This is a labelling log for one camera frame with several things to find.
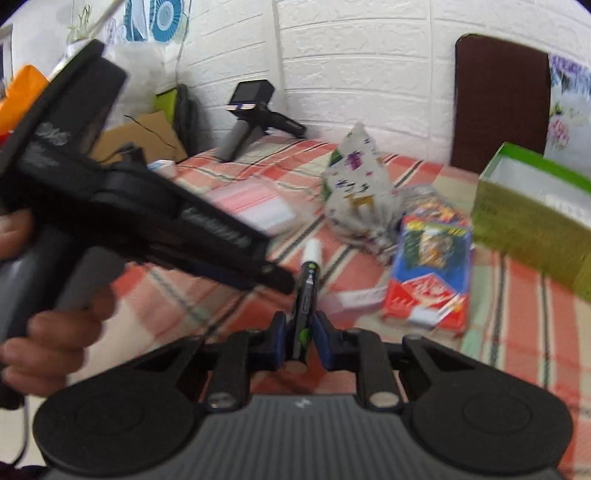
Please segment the small screen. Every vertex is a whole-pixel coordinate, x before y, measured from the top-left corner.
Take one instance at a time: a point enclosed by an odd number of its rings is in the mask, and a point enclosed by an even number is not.
[[[245,82],[238,84],[230,103],[254,103],[261,82]]]

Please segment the finger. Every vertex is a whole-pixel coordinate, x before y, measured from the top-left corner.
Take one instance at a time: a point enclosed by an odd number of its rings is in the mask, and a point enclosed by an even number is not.
[[[100,338],[102,324],[91,312],[42,312],[27,325],[29,338],[37,344],[58,350],[79,350]]]
[[[11,338],[2,346],[2,363],[28,375],[60,377],[78,371],[84,364],[84,350],[52,350],[26,337]]]
[[[2,380],[22,394],[38,397],[49,397],[66,386],[66,377],[35,377],[15,367],[2,370]]]
[[[99,288],[92,297],[90,307],[96,320],[104,321],[110,319],[115,312],[116,298],[110,287]]]
[[[27,244],[33,231],[29,210],[19,210],[0,217],[0,259],[16,257]]]

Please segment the marker pen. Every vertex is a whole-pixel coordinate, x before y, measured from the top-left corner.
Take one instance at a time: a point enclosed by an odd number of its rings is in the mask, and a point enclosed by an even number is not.
[[[289,373],[302,374],[308,371],[308,348],[312,340],[310,329],[316,313],[321,264],[322,243],[316,238],[308,240],[302,256],[294,310],[287,330],[285,370]]]

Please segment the brown headboard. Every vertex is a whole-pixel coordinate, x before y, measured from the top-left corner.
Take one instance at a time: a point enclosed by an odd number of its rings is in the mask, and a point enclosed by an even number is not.
[[[548,54],[485,35],[456,42],[452,165],[482,172],[505,141],[544,153],[550,113]]]

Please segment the ribbed gray surface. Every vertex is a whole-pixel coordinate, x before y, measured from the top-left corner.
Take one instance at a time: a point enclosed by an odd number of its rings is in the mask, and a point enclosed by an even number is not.
[[[48,480],[79,477],[52,472]],[[424,453],[395,415],[361,409],[351,395],[256,395],[237,413],[209,417],[174,459],[126,480],[462,480]],[[558,480],[555,471],[515,477]]]

